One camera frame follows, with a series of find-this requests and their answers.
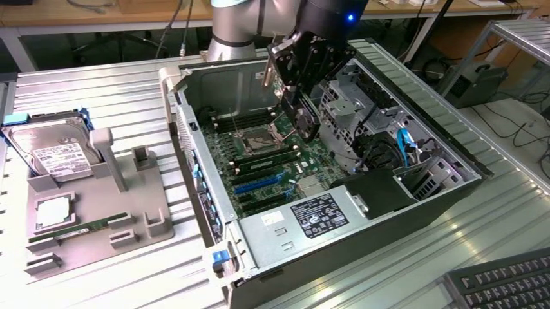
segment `motherboard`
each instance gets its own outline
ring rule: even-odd
[[[203,128],[235,211],[241,218],[329,189],[346,176],[335,154],[319,139],[305,143],[286,115],[271,113],[270,122]]]

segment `power supply label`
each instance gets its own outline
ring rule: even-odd
[[[91,169],[79,143],[32,150],[47,172],[54,177]]]
[[[309,238],[350,223],[330,193],[291,206],[291,210]]]

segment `hard drive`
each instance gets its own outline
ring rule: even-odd
[[[34,176],[51,175],[59,182],[93,175],[102,156],[90,141],[87,112],[8,115],[2,125],[4,140],[27,162]]]

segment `black keyboard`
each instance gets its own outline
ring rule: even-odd
[[[550,309],[550,248],[453,270],[444,280],[460,308]]]

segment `robotic arm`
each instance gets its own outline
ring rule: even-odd
[[[315,85],[331,79],[355,55],[346,37],[361,20],[368,1],[213,1],[210,61],[254,57],[255,34],[290,32],[282,42],[267,48],[265,86],[279,79],[282,107],[306,142],[319,131],[317,108],[309,96]]]

